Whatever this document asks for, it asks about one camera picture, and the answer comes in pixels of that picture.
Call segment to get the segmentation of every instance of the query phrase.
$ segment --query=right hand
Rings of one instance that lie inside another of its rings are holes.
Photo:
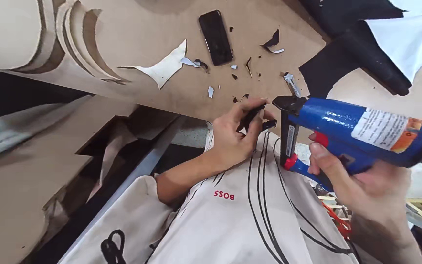
[[[322,170],[333,184],[340,202],[350,210],[388,228],[406,223],[405,197],[411,183],[410,171],[378,160],[366,172],[352,177],[341,161],[319,143],[309,147],[309,173]]]
[[[214,147],[207,151],[207,155],[213,157],[212,162],[219,166],[221,171],[251,156],[262,130],[263,120],[273,120],[274,115],[269,111],[261,110],[250,122],[247,135],[236,130],[249,111],[269,103],[270,101],[266,98],[249,98],[235,103],[228,113],[214,120]]]

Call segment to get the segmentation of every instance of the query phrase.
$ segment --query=white t-shirt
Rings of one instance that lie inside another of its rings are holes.
[[[279,166],[279,142],[261,133],[250,159],[197,183],[176,214],[139,177],[60,263],[358,263],[305,177]]]

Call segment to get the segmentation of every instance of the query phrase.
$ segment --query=black smartphone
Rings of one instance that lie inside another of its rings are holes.
[[[222,21],[221,12],[214,10],[198,18],[201,30],[208,45],[208,50],[211,54],[212,63],[214,66],[232,61],[232,50],[227,39],[226,28]]]

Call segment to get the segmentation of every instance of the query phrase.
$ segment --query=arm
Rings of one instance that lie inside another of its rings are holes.
[[[273,115],[262,110],[250,122],[247,135],[236,130],[250,110],[267,103],[267,99],[248,99],[236,103],[231,111],[214,120],[212,149],[156,177],[159,200],[172,205],[195,184],[250,157],[261,132],[263,119],[274,119]]]
[[[310,152],[309,172],[324,171],[338,199],[354,212],[351,240],[384,264],[421,264],[405,210],[410,171],[377,161],[367,172],[350,176],[322,145],[312,143]]]

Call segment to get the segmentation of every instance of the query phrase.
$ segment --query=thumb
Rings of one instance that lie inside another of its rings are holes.
[[[242,140],[245,142],[245,144],[251,144],[252,149],[255,147],[255,143],[258,140],[258,135],[260,135],[262,131],[263,114],[264,110],[260,110],[258,114],[255,115],[255,117],[252,119],[252,122],[250,122],[247,135]]]
[[[360,187],[349,177],[341,161],[324,146],[319,143],[312,143],[309,149],[315,159],[316,165],[330,179],[337,195],[356,194],[360,191]]]

